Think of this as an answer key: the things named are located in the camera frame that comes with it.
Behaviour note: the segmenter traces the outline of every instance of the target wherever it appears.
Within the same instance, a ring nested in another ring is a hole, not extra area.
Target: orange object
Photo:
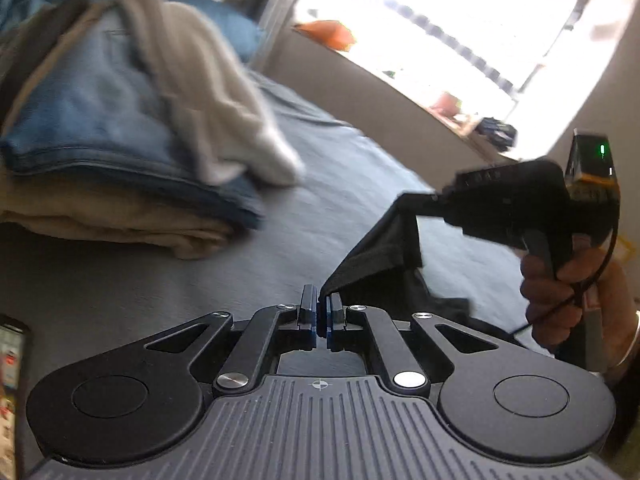
[[[431,109],[447,119],[453,119],[460,113],[460,104],[460,99],[449,92],[443,92],[438,100],[431,105]]]
[[[336,20],[317,20],[315,22],[301,23],[296,29],[304,32],[318,43],[334,50],[348,52],[356,43],[351,31]]]

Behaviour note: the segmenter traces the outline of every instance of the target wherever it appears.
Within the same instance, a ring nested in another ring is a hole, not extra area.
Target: black fabric
[[[508,332],[471,316],[467,298],[438,298],[420,267],[420,237],[415,213],[402,196],[347,254],[326,280],[320,301],[338,292],[342,304],[364,304],[408,321],[414,312],[431,312],[487,335],[519,345]]]

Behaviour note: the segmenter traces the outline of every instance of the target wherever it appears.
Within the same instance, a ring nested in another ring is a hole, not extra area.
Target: white towel
[[[199,179],[219,185],[249,168],[269,184],[298,183],[300,156],[216,25],[178,2],[119,1]]]

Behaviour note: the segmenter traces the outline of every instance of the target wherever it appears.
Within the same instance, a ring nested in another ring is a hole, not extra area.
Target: crosshair marking
[[[322,379],[316,379],[312,383],[309,383],[309,385],[313,386],[316,390],[324,390],[327,386],[331,386],[331,383]]]

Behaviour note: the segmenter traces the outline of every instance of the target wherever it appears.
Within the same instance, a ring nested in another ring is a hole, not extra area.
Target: metal pivot screw
[[[221,388],[235,390],[236,388],[246,386],[249,382],[249,377],[238,372],[228,372],[226,374],[220,374],[216,382]]]
[[[418,372],[400,372],[394,376],[394,382],[403,388],[418,388],[427,378]]]

